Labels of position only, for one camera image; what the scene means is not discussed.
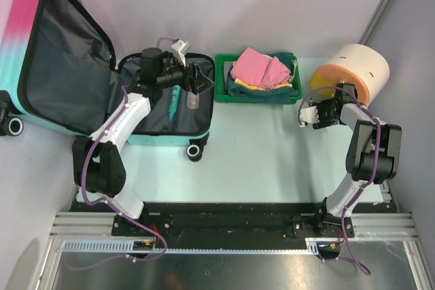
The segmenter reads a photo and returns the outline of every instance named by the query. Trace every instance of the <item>clear bottle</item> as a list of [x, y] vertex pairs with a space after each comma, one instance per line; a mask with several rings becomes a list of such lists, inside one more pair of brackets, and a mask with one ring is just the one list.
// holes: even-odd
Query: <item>clear bottle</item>
[[188, 93], [188, 108], [195, 110], [199, 107], [199, 94], [193, 94], [192, 92]]

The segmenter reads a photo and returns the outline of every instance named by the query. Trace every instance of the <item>pink and teal suitcase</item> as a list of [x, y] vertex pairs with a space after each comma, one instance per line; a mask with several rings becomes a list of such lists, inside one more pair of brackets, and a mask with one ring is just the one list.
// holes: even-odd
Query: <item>pink and teal suitcase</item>
[[[110, 38], [78, 0], [14, 0], [0, 46], [0, 134], [18, 136], [21, 118], [68, 134], [91, 134], [121, 102], [120, 86], [135, 78], [139, 55], [117, 65]], [[214, 79], [210, 57], [186, 58]], [[181, 91], [171, 123], [170, 98], [171, 89], [164, 90], [129, 143], [205, 145], [213, 90], [200, 95], [196, 110], [186, 107], [187, 94]]]

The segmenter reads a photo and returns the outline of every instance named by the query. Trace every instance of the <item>dark green towel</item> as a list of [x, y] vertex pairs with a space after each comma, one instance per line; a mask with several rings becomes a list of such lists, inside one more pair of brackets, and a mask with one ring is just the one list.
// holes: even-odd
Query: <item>dark green towel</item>
[[[271, 57], [277, 57], [288, 69], [293, 68], [293, 53], [291, 52], [276, 52], [270, 54]], [[236, 84], [231, 77], [231, 69], [228, 72], [226, 81], [227, 92], [231, 96], [244, 98], [251, 103], [277, 103], [286, 105], [289, 103], [289, 97], [298, 96], [299, 91], [293, 88], [278, 88], [270, 91], [250, 90], [245, 86]]]

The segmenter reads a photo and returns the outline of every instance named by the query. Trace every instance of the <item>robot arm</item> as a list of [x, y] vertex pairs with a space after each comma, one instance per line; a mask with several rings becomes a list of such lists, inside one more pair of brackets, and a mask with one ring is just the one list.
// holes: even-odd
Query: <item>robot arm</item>
[[107, 197], [133, 219], [140, 216], [143, 202], [125, 185], [127, 174], [120, 153], [127, 138], [160, 100], [164, 88], [180, 85], [198, 94], [214, 85], [198, 65], [186, 64], [188, 46], [189, 43], [178, 40], [172, 46], [173, 54], [158, 48], [142, 51], [139, 79], [123, 87], [123, 103], [90, 137], [77, 137], [73, 143], [75, 183], [82, 186], [84, 182], [88, 192]]
[[[339, 228], [343, 212], [350, 217], [353, 208], [361, 200], [362, 194], [373, 184], [381, 184], [396, 176], [402, 129], [397, 125], [386, 124], [373, 118], [367, 108], [356, 104], [353, 97], [353, 84], [338, 84], [333, 98], [311, 103], [300, 112], [301, 126], [312, 123], [314, 129], [335, 124], [347, 125], [353, 135], [346, 156], [347, 174], [338, 188], [322, 202], [316, 224], [324, 230]], [[377, 128], [380, 127], [380, 141], [377, 143]], [[376, 147], [379, 149], [375, 159]], [[375, 166], [375, 177], [372, 179]]]

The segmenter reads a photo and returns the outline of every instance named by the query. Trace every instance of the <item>cylindrical container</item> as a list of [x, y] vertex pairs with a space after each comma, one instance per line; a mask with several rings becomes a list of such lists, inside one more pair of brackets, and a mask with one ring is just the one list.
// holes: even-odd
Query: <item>cylindrical container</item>
[[188, 108], [195, 110], [199, 107], [199, 94], [193, 94], [192, 92], [188, 93]]
[[[362, 44], [349, 44], [314, 72], [310, 87], [335, 86], [341, 81], [355, 84], [358, 100], [369, 105], [388, 77], [389, 66], [382, 55]], [[329, 98], [335, 90], [320, 92]]]

